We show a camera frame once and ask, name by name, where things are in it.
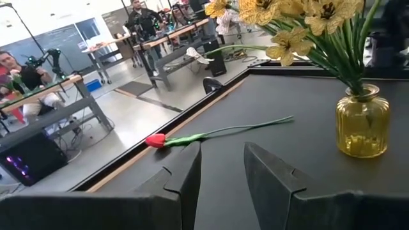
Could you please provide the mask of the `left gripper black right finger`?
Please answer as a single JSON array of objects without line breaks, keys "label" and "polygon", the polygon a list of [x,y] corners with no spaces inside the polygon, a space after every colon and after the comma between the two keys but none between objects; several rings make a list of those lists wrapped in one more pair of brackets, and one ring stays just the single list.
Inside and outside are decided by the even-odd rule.
[{"label": "left gripper black right finger", "polygon": [[261,230],[409,230],[409,196],[337,191],[253,142],[243,161]]}]

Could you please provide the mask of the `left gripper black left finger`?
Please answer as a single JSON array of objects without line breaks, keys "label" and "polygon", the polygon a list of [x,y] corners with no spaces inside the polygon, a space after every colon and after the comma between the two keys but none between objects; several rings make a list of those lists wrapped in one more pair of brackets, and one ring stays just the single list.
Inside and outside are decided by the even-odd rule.
[{"label": "left gripper black left finger", "polygon": [[193,142],[125,193],[55,192],[0,199],[0,230],[193,230],[201,186]]}]

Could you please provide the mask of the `red artificial tulip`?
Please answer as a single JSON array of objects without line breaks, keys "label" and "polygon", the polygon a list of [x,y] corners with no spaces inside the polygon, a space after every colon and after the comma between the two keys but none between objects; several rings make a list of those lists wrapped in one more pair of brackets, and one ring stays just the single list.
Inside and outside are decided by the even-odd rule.
[{"label": "red artificial tulip", "polygon": [[226,128],[220,128],[218,130],[212,130],[210,132],[205,132],[205,133],[200,133],[200,134],[193,134],[190,136],[186,137],[174,137],[174,138],[169,138],[165,134],[153,134],[145,138],[144,142],[149,146],[153,148],[168,148],[171,146],[187,146],[192,142],[195,141],[201,141],[203,139],[209,139],[213,138],[213,134],[217,134],[220,132],[225,132],[225,131],[232,131],[232,130],[248,130],[248,129],[254,129],[254,128],[260,128],[260,127],[266,127],[266,126],[272,126],[272,125],[278,125],[281,123],[287,123],[292,121],[294,116],[287,116],[285,118],[280,118],[276,119],[273,121],[268,121],[265,123],[259,123],[255,125],[240,125],[240,126],[230,126]]}]

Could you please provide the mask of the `yellow artificial flower bunch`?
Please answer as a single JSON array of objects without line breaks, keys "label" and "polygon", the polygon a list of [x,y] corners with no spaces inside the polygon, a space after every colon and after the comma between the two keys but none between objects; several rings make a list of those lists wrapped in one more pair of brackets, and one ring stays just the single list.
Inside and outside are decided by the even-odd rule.
[{"label": "yellow artificial flower bunch", "polygon": [[364,47],[382,0],[211,0],[205,13],[220,18],[227,12],[240,22],[271,35],[262,50],[281,66],[306,59],[345,84],[352,95],[364,93]]}]

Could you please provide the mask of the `yellow ribbed glass vase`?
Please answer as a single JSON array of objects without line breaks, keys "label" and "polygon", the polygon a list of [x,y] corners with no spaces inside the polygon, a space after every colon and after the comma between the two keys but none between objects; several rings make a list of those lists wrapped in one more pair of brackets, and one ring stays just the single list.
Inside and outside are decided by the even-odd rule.
[{"label": "yellow ribbed glass vase", "polygon": [[346,155],[373,158],[388,147],[390,108],[379,96],[380,88],[364,84],[363,93],[354,95],[350,88],[336,105],[336,144]]}]

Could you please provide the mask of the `black table mat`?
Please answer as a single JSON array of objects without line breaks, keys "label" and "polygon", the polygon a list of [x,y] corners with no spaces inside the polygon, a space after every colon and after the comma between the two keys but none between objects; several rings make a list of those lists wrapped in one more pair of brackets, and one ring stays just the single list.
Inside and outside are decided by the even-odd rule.
[{"label": "black table mat", "polygon": [[[250,75],[227,97],[177,131],[185,136],[294,116],[289,123],[221,133],[201,142],[201,186],[193,230],[261,230],[243,161],[253,142],[314,181],[368,194],[409,196],[409,80],[379,80],[390,103],[387,151],[359,159],[336,146],[336,103],[344,87],[334,79]],[[151,150],[103,187],[125,193],[142,185],[184,147]]]}]

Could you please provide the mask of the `dark floor mat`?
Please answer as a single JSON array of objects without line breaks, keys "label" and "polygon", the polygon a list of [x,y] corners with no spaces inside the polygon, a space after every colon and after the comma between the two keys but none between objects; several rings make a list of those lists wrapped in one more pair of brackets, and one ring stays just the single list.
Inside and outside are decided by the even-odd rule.
[{"label": "dark floor mat", "polygon": [[153,86],[151,84],[145,84],[142,82],[130,81],[115,89],[115,92],[125,96],[137,98],[139,95],[151,90]]}]

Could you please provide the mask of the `black edge clamp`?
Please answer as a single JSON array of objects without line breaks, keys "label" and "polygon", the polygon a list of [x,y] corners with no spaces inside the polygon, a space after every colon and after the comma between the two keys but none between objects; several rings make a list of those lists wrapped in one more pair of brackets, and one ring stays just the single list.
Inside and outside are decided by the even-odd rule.
[{"label": "black edge clamp", "polygon": [[205,77],[203,79],[203,88],[206,94],[209,94],[213,91],[216,91],[222,88],[224,85],[219,80],[215,79],[214,77]]}]

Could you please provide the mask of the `blue bin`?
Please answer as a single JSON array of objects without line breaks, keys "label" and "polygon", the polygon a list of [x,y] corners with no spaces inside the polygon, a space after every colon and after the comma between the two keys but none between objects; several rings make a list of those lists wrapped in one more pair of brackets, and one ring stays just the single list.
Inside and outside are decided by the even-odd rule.
[{"label": "blue bin", "polygon": [[85,83],[86,88],[89,92],[94,92],[102,87],[102,84],[98,79],[91,80]]}]

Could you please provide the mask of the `black computer tower purple light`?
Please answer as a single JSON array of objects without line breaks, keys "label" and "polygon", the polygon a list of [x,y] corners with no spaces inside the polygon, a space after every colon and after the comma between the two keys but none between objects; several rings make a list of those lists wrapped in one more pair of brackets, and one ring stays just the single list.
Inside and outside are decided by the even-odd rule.
[{"label": "black computer tower purple light", "polygon": [[66,154],[43,132],[13,144],[0,144],[0,166],[26,187],[67,164]]}]

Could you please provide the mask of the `wooden top workbench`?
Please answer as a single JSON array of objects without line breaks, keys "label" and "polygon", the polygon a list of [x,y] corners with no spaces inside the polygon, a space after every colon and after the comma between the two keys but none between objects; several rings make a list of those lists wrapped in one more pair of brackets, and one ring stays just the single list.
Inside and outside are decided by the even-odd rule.
[{"label": "wooden top workbench", "polygon": [[79,112],[83,109],[89,108],[91,113],[83,116],[81,119],[78,119],[74,123],[67,124],[67,126],[62,129],[55,131],[50,134],[50,137],[56,139],[65,135],[68,132],[71,132],[74,128],[81,126],[82,124],[88,122],[89,120],[95,118],[98,120],[103,127],[110,132],[113,129],[111,122],[108,120],[107,116],[103,113],[100,106],[97,104],[95,98],[92,96],[90,91],[87,89],[84,79],[80,75],[70,75],[65,80],[56,82],[46,88],[37,89],[31,93],[21,96],[15,100],[9,100],[5,103],[0,103],[0,113],[8,114],[14,109],[18,109],[25,104],[31,104],[33,102],[38,102],[41,98],[51,94],[57,93],[65,88],[65,86],[73,84],[77,92],[81,95],[79,99],[75,102],[67,105],[66,107],[48,113],[40,117],[36,122],[17,130],[11,134],[6,135],[3,139],[4,142],[20,141],[23,138],[29,136],[33,132],[43,130],[51,125],[54,125],[61,121],[62,119],[68,118],[69,116]]},{"label": "wooden top workbench", "polygon": [[108,73],[109,68],[128,59],[135,63],[129,36],[98,42],[83,50],[82,53],[89,57],[100,77],[101,84],[112,84],[111,76]]},{"label": "wooden top workbench", "polygon": [[[196,20],[189,25],[182,26],[170,32],[165,32],[158,38],[147,42],[139,42],[137,45],[133,46],[134,51],[137,52],[143,62],[149,80],[155,88],[158,88],[157,82],[162,82],[168,91],[172,90],[168,75],[194,61],[194,58],[186,56],[186,51],[189,47],[197,49],[202,47],[205,42],[210,42],[215,39],[215,33],[211,29],[212,25],[213,22],[210,19]],[[145,54],[149,52],[154,56],[156,54],[155,47],[167,42],[172,44],[173,39],[179,38],[181,35],[188,36],[187,44],[183,44],[181,48],[177,48],[169,54],[162,56],[162,58],[154,60],[153,63],[158,73],[157,75],[154,75],[153,70],[150,68],[149,63],[145,58]]]}]

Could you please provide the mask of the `seated person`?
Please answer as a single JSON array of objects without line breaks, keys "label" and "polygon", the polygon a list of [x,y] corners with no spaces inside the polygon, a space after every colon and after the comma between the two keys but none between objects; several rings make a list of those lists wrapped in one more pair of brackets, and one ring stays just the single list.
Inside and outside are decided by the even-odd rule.
[{"label": "seated person", "polygon": [[[38,67],[33,69],[26,65],[20,65],[9,52],[0,51],[0,65],[5,67],[10,75],[18,73],[21,76],[22,82],[31,91],[36,88],[44,88],[52,83],[52,77],[44,68]],[[57,94],[49,93],[32,103],[24,104],[22,113],[27,120],[35,121],[44,105],[53,109],[61,109],[65,106]]]}]

